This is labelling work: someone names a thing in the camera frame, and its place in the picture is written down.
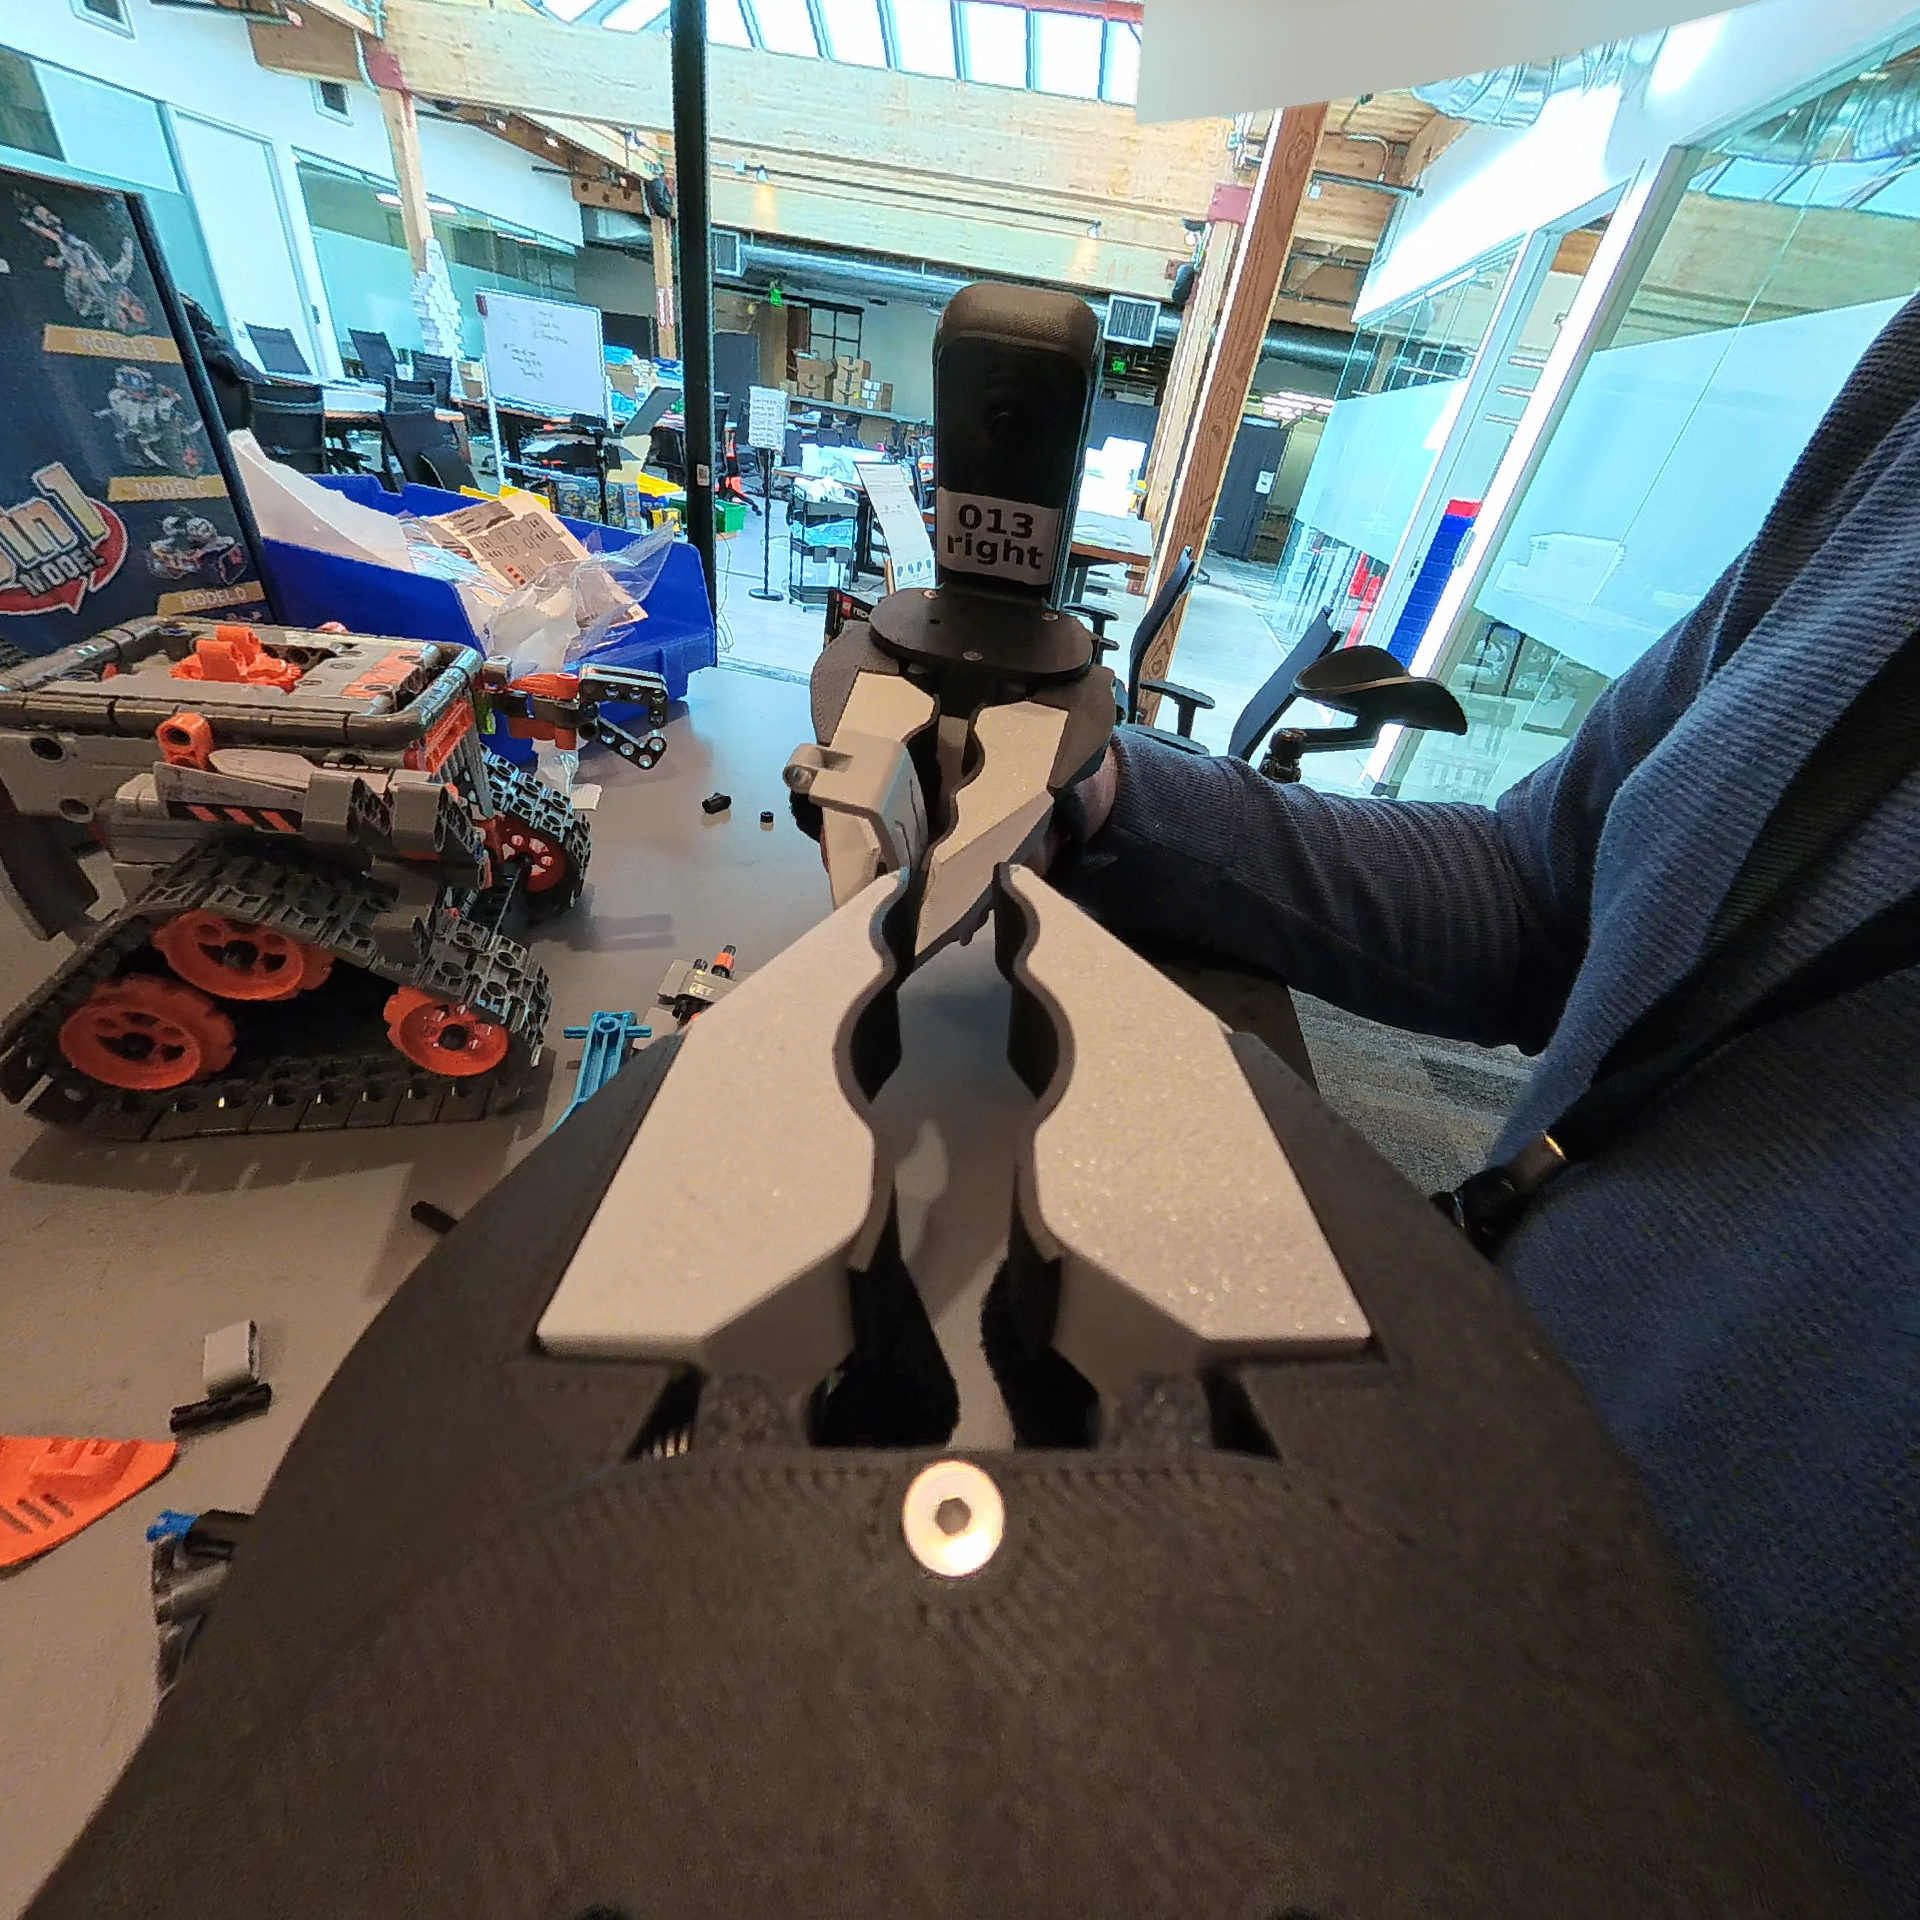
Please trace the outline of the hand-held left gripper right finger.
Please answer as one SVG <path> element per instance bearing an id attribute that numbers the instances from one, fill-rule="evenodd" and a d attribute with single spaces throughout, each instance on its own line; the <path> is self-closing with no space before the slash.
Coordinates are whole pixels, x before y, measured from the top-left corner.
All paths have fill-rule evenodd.
<path id="1" fill-rule="evenodd" d="M 1368 1322 L 1251 1076 L 1252 1035 L 1028 870 L 995 876 L 1007 1060 L 1037 1108 L 980 1314 L 1015 1441 L 1086 1449 L 1141 1385 L 1365 1354 Z"/>

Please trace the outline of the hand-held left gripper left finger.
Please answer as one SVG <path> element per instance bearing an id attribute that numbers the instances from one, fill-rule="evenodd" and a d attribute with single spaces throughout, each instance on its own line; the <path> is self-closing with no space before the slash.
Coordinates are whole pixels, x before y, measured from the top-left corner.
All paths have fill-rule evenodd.
<path id="1" fill-rule="evenodd" d="M 920 1434 L 920 1306 L 872 1099 L 901 1060 L 889 873 L 692 1023 L 537 1323 L 563 1358 L 749 1376 L 821 1438 Z"/>

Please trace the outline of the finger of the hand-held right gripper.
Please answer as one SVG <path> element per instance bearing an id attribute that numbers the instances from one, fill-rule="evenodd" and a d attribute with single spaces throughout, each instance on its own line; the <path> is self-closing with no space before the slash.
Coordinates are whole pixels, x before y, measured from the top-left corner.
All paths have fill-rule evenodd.
<path id="1" fill-rule="evenodd" d="M 1031 858 L 1053 807 L 1062 710 L 989 704 L 965 731 L 977 746 L 977 769 L 953 800 L 927 803 L 917 769 L 904 769 L 904 864 L 919 886 L 910 968 L 974 935 L 991 912 L 998 867 Z"/>
<path id="2" fill-rule="evenodd" d="M 847 770 L 868 770 L 878 780 L 903 764 L 920 782 L 936 758 L 936 734 L 939 704 L 926 687 L 904 675 L 855 675 L 839 719 L 839 753 Z"/>

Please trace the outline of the black elbow connector blue pin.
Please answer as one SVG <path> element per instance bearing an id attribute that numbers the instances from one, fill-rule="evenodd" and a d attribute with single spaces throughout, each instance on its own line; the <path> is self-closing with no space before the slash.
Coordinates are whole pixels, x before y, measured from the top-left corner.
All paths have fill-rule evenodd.
<path id="1" fill-rule="evenodd" d="M 198 1513 L 164 1508 L 147 1528 L 151 1580 L 164 1585 L 205 1568 L 224 1566 L 244 1542 L 253 1515 L 209 1507 Z"/>

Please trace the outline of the black office chair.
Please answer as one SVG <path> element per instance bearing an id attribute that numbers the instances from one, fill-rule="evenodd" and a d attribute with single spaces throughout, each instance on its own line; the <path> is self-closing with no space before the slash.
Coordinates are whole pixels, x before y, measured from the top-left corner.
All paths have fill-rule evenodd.
<path id="1" fill-rule="evenodd" d="M 1211 711 L 1213 699 L 1198 689 L 1187 689 L 1164 676 L 1149 676 L 1145 673 L 1155 649 L 1161 646 L 1161 639 L 1169 632 L 1169 625 L 1183 610 L 1183 601 L 1189 590 L 1193 587 L 1195 572 L 1198 563 L 1193 559 L 1193 552 L 1183 547 L 1169 569 L 1169 576 L 1161 585 L 1156 596 L 1147 603 L 1147 610 L 1142 614 L 1142 620 L 1135 627 L 1135 635 L 1129 643 L 1124 673 L 1115 673 L 1115 723 L 1141 728 L 1159 742 L 1176 747 L 1179 753 L 1206 758 L 1206 746 L 1193 738 L 1193 719 L 1199 711 Z M 1142 720 L 1141 706 L 1145 696 L 1159 697 L 1164 703 L 1175 703 L 1179 711 L 1179 724 L 1172 731 L 1165 731 L 1164 728 L 1149 728 Z"/>
<path id="2" fill-rule="evenodd" d="M 1283 713 L 1295 703 L 1345 713 L 1348 724 L 1285 724 Z M 1464 736 L 1469 720 L 1445 683 L 1409 675 L 1381 647 L 1345 646 L 1319 614 L 1241 710 L 1227 754 L 1275 785 L 1295 785 L 1305 754 L 1371 747 L 1385 729 Z"/>

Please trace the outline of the blue storage bin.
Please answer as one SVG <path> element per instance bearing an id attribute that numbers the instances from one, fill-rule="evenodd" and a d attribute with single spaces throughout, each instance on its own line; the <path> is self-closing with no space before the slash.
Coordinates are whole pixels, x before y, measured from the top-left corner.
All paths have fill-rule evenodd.
<path id="1" fill-rule="evenodd" d="M 470 498 L 435 487 L 407 484 L 393 494 L 372 476 L 355 473 L 323 476 L 319 487 L 388 520 L 400 513 L 441 518 L 472 505 Z M 261 540 L 257 552 L 265 585 L 286 627 L 317 628 L 337 620 L 350 634 L 478 646 L 451 584 L 269 537 Z M 669 697 L 681 699 L 691 673 L 715 664 L 711 600 L 688 543 L 667 550 L 641 609 L 645 620 L 607 635 L 612 664 L 659 673 Z"/>

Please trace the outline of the white paper sign on stand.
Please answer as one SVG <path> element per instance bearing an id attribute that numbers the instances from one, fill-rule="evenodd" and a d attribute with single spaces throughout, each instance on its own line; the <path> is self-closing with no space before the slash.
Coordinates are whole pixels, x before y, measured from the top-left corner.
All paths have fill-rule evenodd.
<path id="1" fill-rule="evenodd" d="M 761 559 L 759 585 L 752 600 L 761 603 L 781 601 L 781 593 L 773 587 L 773 540 L 775 540 L 775 476 L 784 457 L 784 435 L 788 422 L 788 395 L 784 390 L 749 386 L 747 406 L 747 444 L 759 471 L 759 511 L 761 511 Z"/>

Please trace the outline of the black badge reel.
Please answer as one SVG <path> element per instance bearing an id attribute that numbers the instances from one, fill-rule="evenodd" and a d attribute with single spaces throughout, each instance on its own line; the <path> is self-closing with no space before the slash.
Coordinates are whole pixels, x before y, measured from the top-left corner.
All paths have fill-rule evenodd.
<path id="1" fill-rule="evenodd" d="M 1472 1248 L 1489 1262 L 1500 1258 L 1532 1204 L 1568 1170 L 1568 1154 L 1540 1134 L 1513 1160 L 1477 1170 L 1453 1188 L 1430 1196 L 1430 1204 L 1451 1222 Z"/>

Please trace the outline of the black pole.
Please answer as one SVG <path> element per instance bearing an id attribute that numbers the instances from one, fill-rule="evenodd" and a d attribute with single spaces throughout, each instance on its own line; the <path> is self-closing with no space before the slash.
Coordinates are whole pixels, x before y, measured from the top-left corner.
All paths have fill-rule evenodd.
<path id="1" fill-rule="evenodd" d="M 705 3 L 672 3 L 669 39 L 679 210 L 676 289 L 684 368 L 686 529 L 703 568 L 709 609 L 718 609 Z"/>

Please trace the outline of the clear plastic bags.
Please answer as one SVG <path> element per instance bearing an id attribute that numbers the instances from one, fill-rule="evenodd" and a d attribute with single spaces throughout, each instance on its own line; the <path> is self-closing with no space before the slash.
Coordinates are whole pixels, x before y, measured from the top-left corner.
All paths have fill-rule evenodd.
<path id="1" fill-rule="evenodd" d="M 248 431 L 230 456 L 263 537 L 281 620 L 352 634 L 452 641 L 504 657 L 516 675 L 611 657 L 645 622 L 673 537 L 655 530 L 589 552 L 558 514 L 481 497 L 419 518 L 371 508 L 271 460 Z"/>

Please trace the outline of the whiteboard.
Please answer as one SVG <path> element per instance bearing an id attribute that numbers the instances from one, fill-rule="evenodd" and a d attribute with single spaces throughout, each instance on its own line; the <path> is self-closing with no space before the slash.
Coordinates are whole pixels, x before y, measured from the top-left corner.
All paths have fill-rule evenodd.
<path id="1" fill-rule="evenodd" d="M 545 419 L 607 424 L 603 314 L 527 295 L 476 295 L 487 393 Z"/>

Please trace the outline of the tracked toy robot vehicle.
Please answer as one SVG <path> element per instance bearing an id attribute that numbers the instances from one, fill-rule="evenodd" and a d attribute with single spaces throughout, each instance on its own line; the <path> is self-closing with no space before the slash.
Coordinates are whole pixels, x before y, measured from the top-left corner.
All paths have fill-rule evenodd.
<path id="1" fill-rule="evenodd" d="M 5 878 L 71 945 L 5 1019 L 5 1099 L 110 1140 L 480 1121 L 551 1017 L 518 940 L 592 830 L 488 720 L 664 753 L 659 675 L 142 617 L 5 670 Z"/>

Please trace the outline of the grey axle connector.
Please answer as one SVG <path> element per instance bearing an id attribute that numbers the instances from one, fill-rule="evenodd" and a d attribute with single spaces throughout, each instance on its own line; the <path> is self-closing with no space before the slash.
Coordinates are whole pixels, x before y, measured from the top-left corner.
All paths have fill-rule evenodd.
<path id="1" fill-rule="evenodd" d="M 157 1631 L 157 1689 L 167 1695 L 192 1649 L 195 1638 L 217 1601 L 225 1563 L 161 1568 L 151 1578 L 151 1608 Z"/>

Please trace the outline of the orange plastic panel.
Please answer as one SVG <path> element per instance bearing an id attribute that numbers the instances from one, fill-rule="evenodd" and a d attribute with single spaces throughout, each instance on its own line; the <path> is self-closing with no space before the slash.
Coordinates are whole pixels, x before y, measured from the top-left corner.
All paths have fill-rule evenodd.
<path id="1" fill-rule="evenodd" d="M 177 1443 L 1 1435 L 1 1570 L 71 1542 L 167 1475 Z"/>

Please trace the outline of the robot kit box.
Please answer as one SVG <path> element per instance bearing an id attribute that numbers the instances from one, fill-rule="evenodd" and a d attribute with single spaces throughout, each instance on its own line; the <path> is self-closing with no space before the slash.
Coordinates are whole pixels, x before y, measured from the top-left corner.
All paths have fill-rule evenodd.
<path id="1" fill-rule="evenodd" d="M 256 529 L 140 194 L 5 170 L 1 643 L 268 617 Z"/>

